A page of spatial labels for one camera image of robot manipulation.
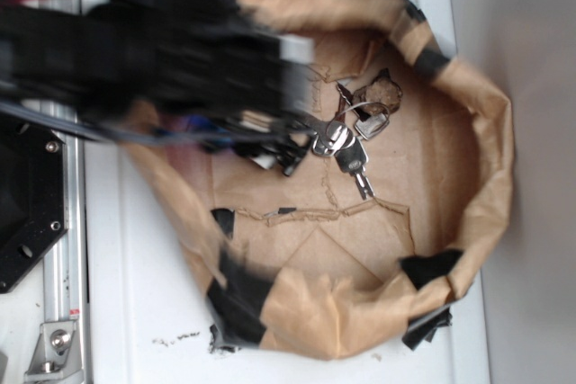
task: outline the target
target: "bolt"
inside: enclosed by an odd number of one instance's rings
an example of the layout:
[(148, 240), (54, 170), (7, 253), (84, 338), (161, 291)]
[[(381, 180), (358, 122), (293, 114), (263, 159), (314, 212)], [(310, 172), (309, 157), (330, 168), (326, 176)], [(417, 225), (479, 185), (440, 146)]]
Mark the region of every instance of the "bolt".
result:
[(64, 351), (70, 346), (70, 334), (64, 330), (56, 330), (50, 336), (50, 343), (57, 351)]
[(57, 153), (60, 150), (60, 144), (56, 141), (49, 141), (46, 143), (46, 151), (49, 153)]
[(50, 360), (49, 362), (44, 362), (41, 366), (40, 366), (40, 370), (43, 373), (51, 373), (53, 371), (56, 370), (56, 366), (54, 366), (54, 361)]

